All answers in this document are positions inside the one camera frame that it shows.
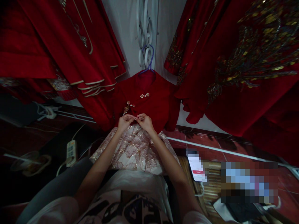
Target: bamboo mat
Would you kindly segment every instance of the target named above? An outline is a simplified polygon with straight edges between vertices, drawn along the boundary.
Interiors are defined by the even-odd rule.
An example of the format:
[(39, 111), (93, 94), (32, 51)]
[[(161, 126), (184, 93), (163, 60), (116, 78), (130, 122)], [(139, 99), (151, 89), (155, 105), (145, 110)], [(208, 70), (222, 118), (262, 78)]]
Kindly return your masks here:
[[(199, 182), (193, 181), (189, 169), (189, 161), (185, 156), (178, 156), (180, 164), (187, 176), (188, 182), (193, 189), (194, 194), (201, 194), (202, 187)], [(204, 215), (212, 223), (225, 223), (219, 216), (212, 204), (217, 201), (221, 196), (221, 162), (209, 162), (209, 183), (204, 185), (203, 197), (196, 197)]]

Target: gray pants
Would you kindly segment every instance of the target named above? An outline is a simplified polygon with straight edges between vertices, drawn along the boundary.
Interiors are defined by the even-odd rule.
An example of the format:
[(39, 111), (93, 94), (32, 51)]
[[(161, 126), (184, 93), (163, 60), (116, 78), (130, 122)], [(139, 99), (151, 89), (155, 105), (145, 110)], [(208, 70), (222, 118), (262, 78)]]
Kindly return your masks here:
[(72, 168), (51, 180), (26, 206), (16, 224), (26, 224), (43, 207), (57, 198), (74, 196), (92, 166), (93, 163), (85, 157)]

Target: red jacket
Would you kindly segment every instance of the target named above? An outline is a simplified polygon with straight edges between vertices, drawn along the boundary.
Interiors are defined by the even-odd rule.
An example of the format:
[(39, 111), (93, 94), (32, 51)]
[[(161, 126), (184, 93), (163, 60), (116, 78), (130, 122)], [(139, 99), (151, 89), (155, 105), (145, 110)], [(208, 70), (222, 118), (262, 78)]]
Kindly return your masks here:
[[(114, 92), (114, 113), (116, 119), (116, 127), (118, 119), (123, 115), (125, 107), (130, 102), (127, 114), (137, 116), (141, 113), (147, 114), (151, 119), (154, 129), (160, 133), (166, 126), (166, 130), (174, 131), (178, 115), (180, 111), (180, 100), (175, 98), (173, 93), (176, 86), (164, 78), (157, 72), (152, 84), (147, 83), (147, 88), (142, 82), (147, 80), (139, 76), (140, 72), (115, 85)], [(146, 71), (142, 76), (154, 75), (151, 71)]]

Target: sleeve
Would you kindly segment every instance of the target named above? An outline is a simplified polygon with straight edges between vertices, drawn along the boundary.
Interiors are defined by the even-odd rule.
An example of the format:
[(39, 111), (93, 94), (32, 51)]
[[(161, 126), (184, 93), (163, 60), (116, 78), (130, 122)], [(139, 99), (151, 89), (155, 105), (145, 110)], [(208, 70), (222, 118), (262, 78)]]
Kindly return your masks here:
[(123, 94), (120, 84), (118, 83), (115, 85), (112, 100), (113, 100), (115, 122), (117, 125), (119, 118), (123, 115), (124, 109), (127, 106), (125, 95)]
[(190, 211), (184, 216), (183, 224), (212, 224), (212, 223), (203, 214), (197, 211)]
[(178, 115), (180, 113), (180, 106), (181, 100), (174, 97), (172, 93), (169, 99), (169, 118), (165, 126), (166, 131), (175, 130), (178, 122)]
[(58, 198), (40, 210), (28, 224), (71, 224), (78, 219), (79, 206), (73, 197)]

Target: pixelated blur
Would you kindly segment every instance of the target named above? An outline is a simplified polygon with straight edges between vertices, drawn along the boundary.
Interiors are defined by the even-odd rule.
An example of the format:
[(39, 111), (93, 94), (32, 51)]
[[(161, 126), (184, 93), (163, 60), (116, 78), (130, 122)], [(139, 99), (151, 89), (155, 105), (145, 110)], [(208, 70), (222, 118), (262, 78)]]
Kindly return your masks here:
[(277, 203), (277, 162), (222, 162), (222, 203)]
[(202, 160), (196, 149), (186, 149), (186, 155), (195, 181), (209, 182), (209, 160)]

